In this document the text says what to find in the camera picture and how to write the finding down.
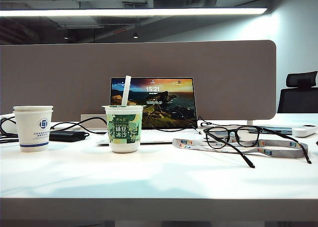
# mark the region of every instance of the gray partition panel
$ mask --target gray partition panel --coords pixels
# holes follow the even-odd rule
[[[104,112],[110,78],[194,77],[205,119],[270,119],[276,102],[272,41],[0,46],[1,114],[54,105],[53,121]]]

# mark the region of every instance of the chair headrest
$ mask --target chair headrest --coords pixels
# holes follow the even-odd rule
[[[309,88],[316,85],[318,71],[307,73],[288,74],[286,78],[287,87]]]

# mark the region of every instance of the laptop screen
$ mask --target laptop screen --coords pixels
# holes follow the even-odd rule
[[[111,105],[121,105],[124,84],[125,78],[111,79]],[[143,129],[185,128],[186,120],[197,128],[193,78],[131,78],[128,105],[144,107]]]

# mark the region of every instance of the office chair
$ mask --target office chair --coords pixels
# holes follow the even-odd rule
[[[282,89],[277,113],[318,113],[318,87],[315,72],[288,74]]]

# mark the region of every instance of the lanyard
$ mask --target lanyard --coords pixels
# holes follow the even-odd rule
[[[251,153],[251,152],[259,152],[264,155],[270,157],[286,157],[286,158],[301,158],[304,157],[304,152],[301,149],[300,145],[297,142],[293,141],[283,141],[283,140],[264,140],[260,139],[257,141],[255,146],[253,147],[242,147],[238,145],[238,143],[233,142],[231,144],[238,148],[242,153]],[[251,145],[254,141],[244,141],[240,142],[241,144]],[[225,146],[221,149],[214,149],[209,146],[215,146],[216,148],[220,148],[220,146],[224,145],[222,143],[215,143],[201,140],[185,140],[185,139],[173,139],[172,144],[181,149],[190,149],[190,150],[200,150],[200,151],[214,151],[214,152],[225,152],[225,153],[237,153],[233,148],[229,146]],[[308,152],[308,145],[301,143],[306,152]],[[273,149],[273,148],[266,148],[265,146],[278,146],[284,147],[282,149]]]

